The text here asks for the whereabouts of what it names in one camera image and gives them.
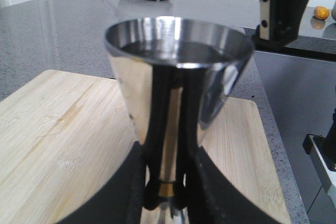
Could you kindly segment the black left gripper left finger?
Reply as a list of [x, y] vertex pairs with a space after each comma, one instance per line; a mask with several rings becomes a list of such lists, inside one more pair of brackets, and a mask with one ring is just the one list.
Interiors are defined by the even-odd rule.
[[146, 164], [135, 142], [108, 182], [59, 223], [140, 223]]

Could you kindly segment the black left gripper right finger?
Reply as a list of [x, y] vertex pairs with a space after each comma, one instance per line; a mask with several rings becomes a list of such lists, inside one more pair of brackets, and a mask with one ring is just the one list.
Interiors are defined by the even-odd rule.
[[240, 193], [204, 148], [188, 165], [187, 214], [189, 223], [280, 223]]

